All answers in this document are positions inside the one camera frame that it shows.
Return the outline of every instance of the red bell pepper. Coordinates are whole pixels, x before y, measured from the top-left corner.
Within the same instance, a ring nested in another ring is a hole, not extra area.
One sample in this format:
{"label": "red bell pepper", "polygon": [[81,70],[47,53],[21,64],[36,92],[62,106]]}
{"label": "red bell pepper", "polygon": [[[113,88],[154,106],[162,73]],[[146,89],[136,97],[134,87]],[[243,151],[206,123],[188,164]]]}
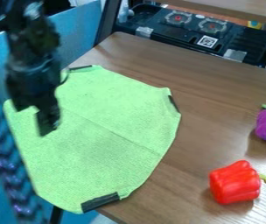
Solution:
{"label": "red bell pepper", "polygon": [[240,160],[211,171],[210,188],[220,204],[253,200],[259,197],[261,179],[266,183],[265,175],[259,175],[248,161]]}

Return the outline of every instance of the stove burner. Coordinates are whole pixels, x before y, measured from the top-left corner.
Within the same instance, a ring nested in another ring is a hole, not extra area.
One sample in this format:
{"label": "stove burner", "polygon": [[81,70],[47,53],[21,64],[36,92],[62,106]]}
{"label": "stove burner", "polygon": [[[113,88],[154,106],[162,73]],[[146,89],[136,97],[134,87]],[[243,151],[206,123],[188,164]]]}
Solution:
{"label": "stove burner", "polygon": [[218,19],[206,18],[199,23],[199,28],[203,32],[215,34],[217,32],[224,32],[227,29],[227,23]]}
{"label": "stove burner", "polygon": [[164,19],[167,25],[182,26],[192,21],[192,13],[183,11],[173,11],[168,14]]}

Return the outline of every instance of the black equipment box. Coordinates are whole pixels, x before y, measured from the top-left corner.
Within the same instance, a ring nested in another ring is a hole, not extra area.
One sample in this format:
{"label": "black equipment box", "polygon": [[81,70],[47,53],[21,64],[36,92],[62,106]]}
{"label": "black equipment box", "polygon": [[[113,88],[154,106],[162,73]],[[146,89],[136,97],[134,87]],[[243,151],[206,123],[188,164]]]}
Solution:
{"label": "black equipment box", "polygon": [[144,35],[254,66],[266,66],[266,31],[149,4],[139,4],[132,10],[135,15],[126,23],[117,23],[117,31]]}

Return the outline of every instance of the cable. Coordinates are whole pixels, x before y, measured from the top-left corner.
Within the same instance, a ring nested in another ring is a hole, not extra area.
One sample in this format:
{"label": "cable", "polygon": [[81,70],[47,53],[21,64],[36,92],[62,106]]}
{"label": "cable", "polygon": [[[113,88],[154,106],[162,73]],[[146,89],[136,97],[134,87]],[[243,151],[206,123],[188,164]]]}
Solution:
{"label": "cable", "polygon": [[17,222],[46,223],[40,198],[35,194],[0,102],[0,179]]}

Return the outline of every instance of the green cloth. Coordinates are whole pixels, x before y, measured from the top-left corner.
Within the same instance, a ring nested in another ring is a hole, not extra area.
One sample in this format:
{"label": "green cloth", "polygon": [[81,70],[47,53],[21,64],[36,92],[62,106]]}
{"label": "green cloth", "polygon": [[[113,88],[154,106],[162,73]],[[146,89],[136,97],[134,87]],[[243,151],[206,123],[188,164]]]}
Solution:
{"label": "green cloth", "polygon": [[71,72],[56,93],[61,125],[39,136],[37,110],[4,111],[37,194],[82,213],[81,203],[117,192],[128,197],[171,146],[180,113],[169,88],[92,66]]}

